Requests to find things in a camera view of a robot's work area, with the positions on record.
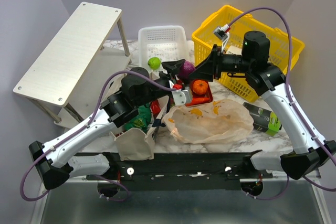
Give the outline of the orange toy carrot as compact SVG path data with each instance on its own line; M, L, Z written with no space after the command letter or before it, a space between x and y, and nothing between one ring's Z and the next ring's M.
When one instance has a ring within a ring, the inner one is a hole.
M190 103L186 104L186 106L200 105L204 103L209 103L209 101L210 101L210 98L208 97L193 98Z

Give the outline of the orange toy pumpkin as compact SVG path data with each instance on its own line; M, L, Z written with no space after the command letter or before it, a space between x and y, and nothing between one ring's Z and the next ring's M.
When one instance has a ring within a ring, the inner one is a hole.
M208 83L203 80L195 80L192 85L192 91L197 95L204 95L207 92Z

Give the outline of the purple toy onion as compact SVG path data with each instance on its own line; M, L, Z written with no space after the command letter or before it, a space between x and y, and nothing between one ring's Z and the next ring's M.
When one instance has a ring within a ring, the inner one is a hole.
M195 69L195 66L191 62L185 61L180 67L180 71L177 76L179 79L186 80L189 75L195 71Z

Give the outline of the peach plastic grocery bag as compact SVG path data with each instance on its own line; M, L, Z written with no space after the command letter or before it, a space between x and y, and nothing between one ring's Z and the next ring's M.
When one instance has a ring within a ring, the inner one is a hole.
M246 138L254 120L240 103L223 99L186 107L175 106L163 117L170 134L187 144L227 144Z

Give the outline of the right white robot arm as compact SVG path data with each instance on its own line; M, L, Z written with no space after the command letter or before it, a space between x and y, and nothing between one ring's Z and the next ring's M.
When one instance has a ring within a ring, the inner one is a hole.
M300 179L334 159L335 141L327 141L313 126L286 85L281 69L268 61L270 40L260 31L245 33L241 55L223 54L214 45L208 57L190 73L190 80L213 81L222 73L244 74L247 83L270 106L291 140L289 153L258 151L241 165L242 173L255 177L260 170L285 172Z

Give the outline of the beige canvas tote bag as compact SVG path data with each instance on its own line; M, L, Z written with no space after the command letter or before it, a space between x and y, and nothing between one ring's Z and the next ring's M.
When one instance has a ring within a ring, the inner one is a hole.
M131 128L120 136L116 137L115 144L121 161L144 161L154 159L154 133L159 127L164 127L162 117L167 111L169 97L159 98L159 106L161 111L149 130L144 133L138 128Z

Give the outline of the green snack packet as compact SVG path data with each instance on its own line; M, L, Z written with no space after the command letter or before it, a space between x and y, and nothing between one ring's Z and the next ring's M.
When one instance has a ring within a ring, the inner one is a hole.
M127 124L124 125L126 131L131 128L140 129L142 132L146 133L148 127L152 120L152 112L149 105L143 105L138 108L138 115L131 119Z

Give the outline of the green toy apple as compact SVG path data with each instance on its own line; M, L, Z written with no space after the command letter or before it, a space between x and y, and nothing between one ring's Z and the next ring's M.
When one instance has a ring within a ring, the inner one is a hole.
M161 66L161 60L158 57L152 57L148 60L147 64L150 67L150 69L157 70Z

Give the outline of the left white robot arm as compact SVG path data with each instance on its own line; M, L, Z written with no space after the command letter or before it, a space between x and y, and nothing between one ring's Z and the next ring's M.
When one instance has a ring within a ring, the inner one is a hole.
M116 130L139 114L139 107L151 103L167 95L179 105L189 100L187 89L179 87L176 76L185 60L167 61L161 65L164 72L159 78L151 80L149 72L142 67L121 70L108 78L123 75L120 89L103 100L99 95L97 105L91 115L63 135L41 143L35 141L29 145L33 159L33 168L38 172L46 190L55 189L64 184L70 177L82 175L101 175L104 179L112 179L116 175L115 164L103 155L96 156L97 166L89 158L76 160L76 154L104 134Z

